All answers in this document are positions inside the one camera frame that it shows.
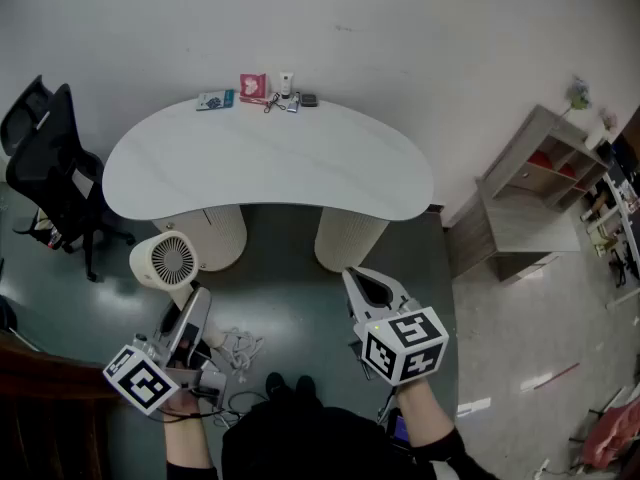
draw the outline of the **black office chair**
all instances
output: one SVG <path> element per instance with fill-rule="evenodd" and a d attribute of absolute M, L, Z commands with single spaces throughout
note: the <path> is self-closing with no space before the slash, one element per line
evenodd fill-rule
<path fill-rule="evenodd" d="M 13 156 L 20 141 L 47 113 L 53 93 L 42 83 L 42 75 L 29 84 L 0 123 L 0 142 L 7 156 Z"/>
<path fill-rule="evenodd" d="M 51 248 L 71 253 L 71 243 L 84 237 L 87 279 L 95 281 L 91 270 L 94 232 L 101 230 L 129 245 L 135 238 L 102 221 L 107 210 L 101 185 L 103 165 L 80 145 L 68 85 L 49 98 L 47 113 L 40 126 L 20 140 L 7 166 L 7 183 L 37 204 L 56 227 L 61 237 Z M 72 180 L 76 169 L 93 182 L 87 198 Z M 38 238 L 35 232 L 29 234 Z"/>

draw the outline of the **white wall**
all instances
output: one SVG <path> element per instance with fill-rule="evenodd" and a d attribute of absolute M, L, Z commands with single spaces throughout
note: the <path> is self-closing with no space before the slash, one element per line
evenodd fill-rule
<path fill-rule="evenodd" d="M 534 104 L 564 111 L 573 74 L 631 117 L 640 0 L 0 0 L 0 113 L 38 73 L 67 82 L 103 158 L 156 110 L 281 69 L 414 140 L 446 220 Z"/>

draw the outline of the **tile floor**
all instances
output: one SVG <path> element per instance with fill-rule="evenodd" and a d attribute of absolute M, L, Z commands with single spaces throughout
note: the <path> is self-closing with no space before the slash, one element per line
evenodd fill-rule
<path fill-rule="evenodd" d="M 479 266 L 453 282 L 458 322 L 459 403 L 490 406 L 459 417 L 470 453 L 494 474 L 531 479 L 545 457 L 566 470 L 567 438 L 625 384 L 640 352 L 638 299 L 608 312 L 615 289 L 604 258 L 590 246 L 581 207 L 571 210 L 582 252 L 566 254 L 510 286 Z M 536 377 L 566 375 L 527 390 Z M 543 478 L 560 478 L 547 476 Z"/>

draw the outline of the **desk leg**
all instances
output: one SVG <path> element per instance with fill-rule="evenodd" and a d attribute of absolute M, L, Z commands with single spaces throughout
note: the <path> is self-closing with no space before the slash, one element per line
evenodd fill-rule
<path fill-rule="evenodd" d="M 240 206 L 231 204 L 154 220 L 160 231 L 181 231 L 198 253 L 200 270 L 214 272 L 233 265 L 247 244 Z"/>
<path fill-rule="evenodd" d="M 607 308 L 608 311 L 611 311 L 613 308 L 615 308 L 616 306 L 619 306 L 624 301 L 629 300 L 631 297 L 636 297 L 639 294 L 640 294 L 640 288 L 636 288 L 634 290 L 631 290 L 626 295 L 623 295 L 619 299 L 616 299 L 613 302 L 609 302 L 608 304 L 605 304 L 605 307 Z"/>
<path fill-rule="evenodd" d="M 605 222 L 607 222 L 611 217 L 613 217 L 613 215 L 615 213 L 618 212 L 618 205 L 614 205 L 613 208 L 611 208 L 607 213 L 605 213 L 602 217 L 600 217 L 597 221 L 592 222 L 591 224 L 589 224 L 587 226 L 587 234 L 591 234 L 594 232 L 594 230 L 600 226 L 601 224 L 604 224 Z"/>
<path fill-rule="evenodd" d="M 357 267 L 389 224 L 360 213 L 324 208 L 316 234 L 316 258 L 327 270 Z"/>

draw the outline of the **gray floor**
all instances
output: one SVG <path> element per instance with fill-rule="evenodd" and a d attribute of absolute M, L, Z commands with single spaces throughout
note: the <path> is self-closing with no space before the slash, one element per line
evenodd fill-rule
<path fill-rule="evenodd" d="M 460 403 L 490 398 L 490 407 L 459 418 L 469 451 L 500 478 L 529 480 L 545 457 L 568 466 L 567 438 L 631 384 L 640 351 L 637 298 L 613 312 L 604 304 L 636 285 L 615 289 L 571 210 L 582 253 L 566 254 L 511 286 L 480 266 L 453 283 L 458 319 Z M 538 390 L 527 381 L 580 366 Z"/>
<path fill-rule="evenodd" d="M 114 241 L 96 248 L 95 271 L 102 282 L 83 274 L 83 255 L 50 251 L 11 232 L 14 220 L 31 216 L 33 205 L 6 186 L 1 245 L 6 259 L 0 293 L 18 313 L 21 331 L 50 353 L 104 364 L 134 332 L 151 334 L 168 296 L 142 288 L 128 266 L 129 250 Z M 389 388 L 368 382 L 347 344 L 353 341 L 340 276 L 322 269 L 313 255 L 320 210 L 291 206 L 243 208 L 249 242 L 227 271 L 201 273 L 212 290 L 213 311 L 222 328 L 238 326 L 266 338 L 247 382 L 230 382 L 228 393 L 263 391 L 266 375 L 283 373 L 290 383 L 313 376 L 326 405 L 374 418 Z M 126 223 L 143 239 L 156 233 L 144 223 Z M 425 215 L 393 223 L 364 266 L 400 280 L 409 293 L 432 305 L 451 334 L 440 371 L 431 377 L 436 396 L 453 415 L 457 406 L 457 344 L 453 294 L 439 218 Z M 250 399 L 238 400 L 248 406 Z M 222 430 L 207 422 L 210 448 L 219 465 Z M 163 478 L 162 425 L 123 406 L 109 425 L 113 477 Z"/>

